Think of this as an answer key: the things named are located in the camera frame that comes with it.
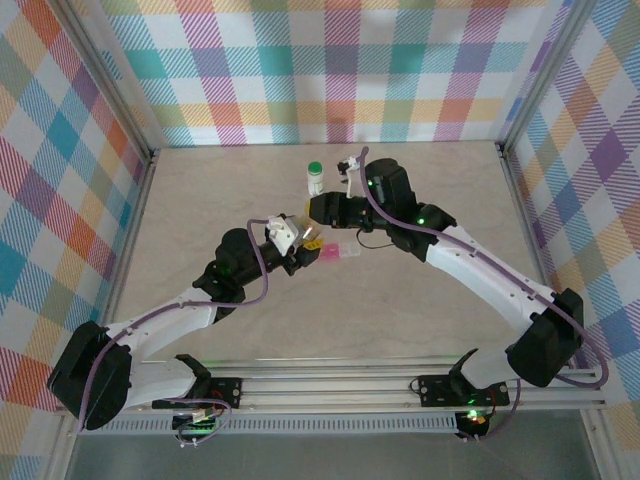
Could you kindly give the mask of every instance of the yellow object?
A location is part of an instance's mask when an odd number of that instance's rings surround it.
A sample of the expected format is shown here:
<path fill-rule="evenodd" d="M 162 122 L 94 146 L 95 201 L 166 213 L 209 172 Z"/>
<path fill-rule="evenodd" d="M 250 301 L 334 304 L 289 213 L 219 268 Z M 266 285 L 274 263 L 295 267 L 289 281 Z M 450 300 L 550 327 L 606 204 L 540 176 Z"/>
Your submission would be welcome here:
<path fill-rule="evenodd" d="M 314 240 L 304 242 L 302 246 L 307 250 L 317 250 L 319 248 L 322 248 L 323 244 L 324 244 L 324 240 L 322 238 L 316 238 Z"/>

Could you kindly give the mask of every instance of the black clamp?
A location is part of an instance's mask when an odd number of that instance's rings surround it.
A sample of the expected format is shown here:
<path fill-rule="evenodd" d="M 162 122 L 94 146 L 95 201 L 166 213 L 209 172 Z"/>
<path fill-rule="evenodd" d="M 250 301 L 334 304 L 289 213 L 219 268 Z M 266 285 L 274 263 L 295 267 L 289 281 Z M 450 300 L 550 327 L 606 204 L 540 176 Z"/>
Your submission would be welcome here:
<path fill-rule="evenodd" d="M 188 366 L 196 377 L 196 381 L 191 390 L 184 396 L 186 399 L 202 398 L 222 400 L 228 403 L 231 408 L 240 407 L 240 399 L 242 397 L 242 379 L 236 377 L 212 377 L 211 372 L 204 365 L 198 362 L 191 355 L 176 355 L 176 359 L 180 360 Z M 199 408 L 209 408 L 210 403 L 198 403 Z M 155 410 L 193 408 L 192 403 L 180 403 L 180 401 L 171 400 L 154 400 L 151 408 Z"/>
<path fill-rule="evenodd" d="M 509 405 L 509 391 L 506 383 L 496 383 L 484 389 L 477 389 L 462 374 L 462 365 L 478 349 L 464 355 L 449 370 L 448 375 L 421 375 L 410 385 L 420 396 L 422 407 L 500 407 Z M 418 389 L 413 383 L 418 381 Z"/>

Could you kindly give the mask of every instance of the small white bottle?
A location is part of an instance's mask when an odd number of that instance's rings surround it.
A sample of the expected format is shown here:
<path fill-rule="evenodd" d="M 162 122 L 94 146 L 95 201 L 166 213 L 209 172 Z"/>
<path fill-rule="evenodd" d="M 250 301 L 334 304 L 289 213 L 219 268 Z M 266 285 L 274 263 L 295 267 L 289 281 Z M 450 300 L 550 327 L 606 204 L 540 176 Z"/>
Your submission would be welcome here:
<path fill-rule="evenodd" d="M 324 192 L 323 179 L 324 174 L 322 172 L 322 164 L 320 162 L 311 162 L 307 167 L 307 186 L 309 187 L 309 195 L 315 197 Z"/>

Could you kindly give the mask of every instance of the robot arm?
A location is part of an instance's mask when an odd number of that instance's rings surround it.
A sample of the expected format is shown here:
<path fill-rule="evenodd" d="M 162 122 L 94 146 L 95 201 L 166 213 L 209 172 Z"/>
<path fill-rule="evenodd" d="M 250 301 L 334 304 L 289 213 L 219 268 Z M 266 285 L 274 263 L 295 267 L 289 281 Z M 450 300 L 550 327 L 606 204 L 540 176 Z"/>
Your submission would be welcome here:
<path fill-rule="evenodd" d="M 406 171 L 395 160 L 385 158 L 369 163 L 365 176 L 374 200 L 388 216 L 445 235 L 436 237 L 391 224 L 366 198 L 349 198 L 340 192 L 314 197 L 310 206 L 311 218 L 333 228 L 358 228 L 365 232 L 385 230 L 400 250 L 466 285 L 519 335 L 513 344 L 472 350 L 463 356 L 449 372 L 451 390 L 465 400 L 474 392 L 516 378 L 546 387 L 580 348 L 582 337 L 540 298 L 559 307 L 582 326 L 580 296 L 570 289 L 558 294 L 526 278 L 480 246 L 452 216 L 435 205 L 418 203 Z M 458 242 L 472 245 L 475 250 L 470 252 Z M 494 260 L 502 273 L 490 267 L 487 258 Z M 537 296 L 515 287 L 505 275 L 525 283 Z"/>
<path fill-rule="evenodd" d="M 308 228 L 296 217 L 270 218 L 266 242 L 258 247 L 266 272 L 282 267 L 293 275 L 313 263 L 320 250 L 308 242 L 307 233 Z M 211 376 L 190 356 L 179 355 L 161 363 L 143 361 L 178 338 L 229 315 L 235 304 L 245 301 L 244 287 L 261 276 L 247 230 L 229 230 L 215 251 L 215 260 L 173 300 L 107 327 L 93 322 L 78 327 L 47 381 L 49 390 L 78 417 L 96 357 L 126 331 L 97 367 L 87 408 L 88 430 L 100 428 L 123 408 L 166 398 L 211 398 Z M 227 306 L 216 307 L 212 302 Z M 135 328 L 136 322 L 149 316 L 153 321 Z"/>

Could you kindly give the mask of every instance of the pink object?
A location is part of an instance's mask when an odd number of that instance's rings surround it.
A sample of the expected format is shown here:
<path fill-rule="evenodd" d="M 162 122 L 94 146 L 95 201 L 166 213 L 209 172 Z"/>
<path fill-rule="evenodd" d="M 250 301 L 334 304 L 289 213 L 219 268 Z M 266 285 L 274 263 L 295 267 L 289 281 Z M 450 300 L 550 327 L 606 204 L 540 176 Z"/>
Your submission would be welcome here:
<path fill-rule="evenodd" d="M 327 243 L 322 247 L 319 260 L 331 261 L 360 255 L 360 245 L 356 242 Z"/>
<path fill-rule="evenodd" d="M 340 244 L 329 243 L 323 245 L 318 260 L 340 260 Z"/>

